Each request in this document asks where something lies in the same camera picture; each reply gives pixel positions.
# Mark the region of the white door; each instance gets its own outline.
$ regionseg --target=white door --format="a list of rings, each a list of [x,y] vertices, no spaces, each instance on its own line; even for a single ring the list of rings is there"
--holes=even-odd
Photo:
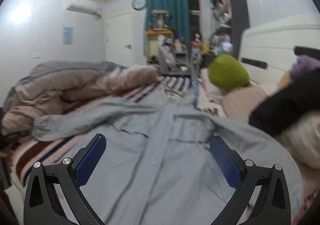
[[[132,12],[111,15],[106,21],[106,61],[134,65]]]

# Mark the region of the door frame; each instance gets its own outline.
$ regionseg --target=door frame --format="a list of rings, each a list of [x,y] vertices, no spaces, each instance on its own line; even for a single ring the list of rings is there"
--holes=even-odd
[[[114,18],[114,17],[117,17],[117,16],[121,16],[121,15],[125,15],[125,14],[131,14],[131,29],[130,29],[130,31],[131,31],[131,40],[130,40],[130,42],[131,43],[129,43],[131,46],[132,46],[132,49],[131,49],[131,51],[133,52],[133,63],[134,63],[134,45],[133,45],[133,11],[130,11],[130,10],[128,10],[128,11],[123,11],[123,12],[119,12],[119,13],[114,13],[114,14],[112,14],[112,15],[110,15],[110,16],[108,16],[108,17],[106,17],[106,19],[105,19],[105,53],[104,53],[104,57],[105,57],[105,60],[107,61],[107,50],[108,50],[108,44],[109,44],[109,42],[110,42],[110,40],[109,41],[107,41],[108,40],[108,31],[107,31],[107,27],[109,28],[109,26],[108,26],[108,21],[109,21],[109,19],[112,19],[112,18]]]

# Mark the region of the clock face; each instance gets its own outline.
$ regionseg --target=clock face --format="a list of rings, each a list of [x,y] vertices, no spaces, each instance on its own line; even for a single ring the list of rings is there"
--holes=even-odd
[[[143,10],[144,8],[146,8],[148,6],[148,0],[133,0],[132,1],[132,7],[135,10]]]

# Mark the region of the window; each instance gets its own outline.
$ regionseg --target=window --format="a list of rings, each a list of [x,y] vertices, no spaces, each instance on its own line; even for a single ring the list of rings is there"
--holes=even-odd
[[[200,0],[189,0],[189,11],[190,11],[190,33],[191,40],[193,40],[193,33],[200,31]]]

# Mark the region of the headboard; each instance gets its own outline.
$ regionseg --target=headboard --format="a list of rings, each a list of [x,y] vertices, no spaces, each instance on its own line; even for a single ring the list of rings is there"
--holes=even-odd
[[[292,16],[245,30],[239,61],[252,81],[277,82],[296,62],[296,46],[320,49],[320,14]]]

